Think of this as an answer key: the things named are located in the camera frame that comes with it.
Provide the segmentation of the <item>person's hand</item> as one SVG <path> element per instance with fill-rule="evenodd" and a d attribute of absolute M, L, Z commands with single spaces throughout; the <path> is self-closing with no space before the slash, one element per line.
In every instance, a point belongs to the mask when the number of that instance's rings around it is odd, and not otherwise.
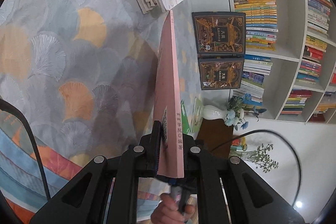
<path fill-rule="evenodd" d="M 160 195 L 161 202 L 150 216 L 153 224 L 183 224 L 195 213 L 193 205 L 186 205 L 184 214 L 178 211 L 178 205 L 166 193 Z"/>

